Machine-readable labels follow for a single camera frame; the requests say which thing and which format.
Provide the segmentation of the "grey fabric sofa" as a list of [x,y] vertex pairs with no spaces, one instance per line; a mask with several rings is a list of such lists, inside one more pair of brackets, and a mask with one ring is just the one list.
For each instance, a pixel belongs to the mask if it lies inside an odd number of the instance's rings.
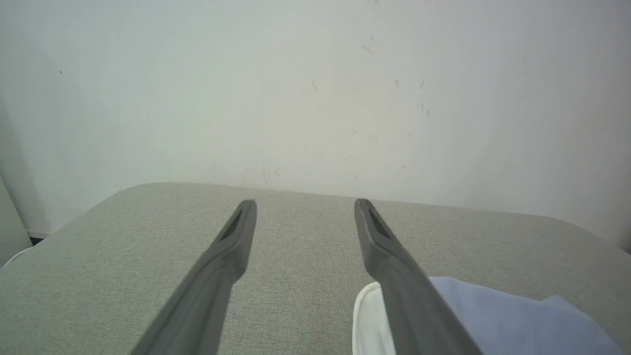
[[[129,355],[239,202],[257,202],[221,355],[351,355],[371,282],[354,198],[196,183],[123,189],[0,268],[0,355]],[[558,219],[374,201],[430,276],[558,294],[631,355],[631,255]]]

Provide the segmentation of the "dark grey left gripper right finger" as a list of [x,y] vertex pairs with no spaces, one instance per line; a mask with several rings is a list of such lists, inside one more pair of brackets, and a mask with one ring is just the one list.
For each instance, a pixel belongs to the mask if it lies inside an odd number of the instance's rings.
[[367,273],[385,302],[397,355],[482,355],[455,313],[367,199],[354,203]]

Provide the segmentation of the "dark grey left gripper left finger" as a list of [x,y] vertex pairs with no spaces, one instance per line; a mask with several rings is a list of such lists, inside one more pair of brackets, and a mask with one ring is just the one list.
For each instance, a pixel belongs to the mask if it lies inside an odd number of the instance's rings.
[[241,201],[130,355],[217,355],[230,294],[245,274],[257,204]]

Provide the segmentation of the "light blue polo shirt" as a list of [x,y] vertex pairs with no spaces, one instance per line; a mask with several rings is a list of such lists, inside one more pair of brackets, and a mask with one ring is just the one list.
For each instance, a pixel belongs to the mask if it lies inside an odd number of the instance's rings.
[[[623,355],[601,326],[563,297],[543,300],[454,279],[430,277],[484,355]],[[358,293],[353,355],[396,355],[379,283]]]

